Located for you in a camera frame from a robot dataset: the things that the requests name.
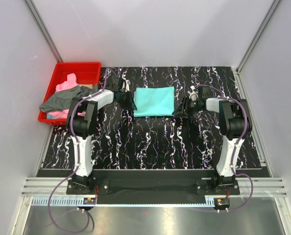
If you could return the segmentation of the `teal t shirt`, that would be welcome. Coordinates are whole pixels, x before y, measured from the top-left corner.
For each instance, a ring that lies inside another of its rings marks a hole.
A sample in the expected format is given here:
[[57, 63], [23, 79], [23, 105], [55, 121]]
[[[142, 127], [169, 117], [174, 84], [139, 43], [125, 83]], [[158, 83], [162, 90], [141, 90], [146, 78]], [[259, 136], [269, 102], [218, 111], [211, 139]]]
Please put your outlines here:
[[134, 117], [172, 116], [174, 94], [174, 87], [137, 88], [134, 94], [134, 102], [137, 107]]

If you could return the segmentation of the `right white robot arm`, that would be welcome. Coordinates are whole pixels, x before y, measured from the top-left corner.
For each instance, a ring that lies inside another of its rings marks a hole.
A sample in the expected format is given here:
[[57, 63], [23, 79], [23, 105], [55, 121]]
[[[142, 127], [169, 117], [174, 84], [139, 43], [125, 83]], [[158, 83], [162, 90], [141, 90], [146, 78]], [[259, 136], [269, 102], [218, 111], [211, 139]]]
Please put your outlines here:
[[218, 114], [223, 143], [212, 178], [198, 181], [197, 188], [217, 194], [226, 193], [231, 188], [237, 189], [237, 158], [245, 136], [252, 131], [247, 101], [223, 97], [199, 98], [193, 101], [185, 97], [172, 115], [176, 118], [190, 118], [199, 111]]

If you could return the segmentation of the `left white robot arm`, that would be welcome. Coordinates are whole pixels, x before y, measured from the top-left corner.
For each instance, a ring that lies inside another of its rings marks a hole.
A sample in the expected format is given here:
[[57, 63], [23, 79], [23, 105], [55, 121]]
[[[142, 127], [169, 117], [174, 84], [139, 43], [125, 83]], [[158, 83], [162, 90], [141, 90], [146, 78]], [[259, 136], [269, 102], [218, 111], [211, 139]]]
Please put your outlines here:
[[100, 89], [94, 94], [72, 99], [66, 121], [74, 145], [74, 169], [67, 177], [70, 189], [80, 190], [84, 194], [97, 190], [93, 177], [91, 141], [97, 127], [98, 111], [113, 102], [120, 104], [124, 110], [137, 110], [131, 91], [126, 89]]

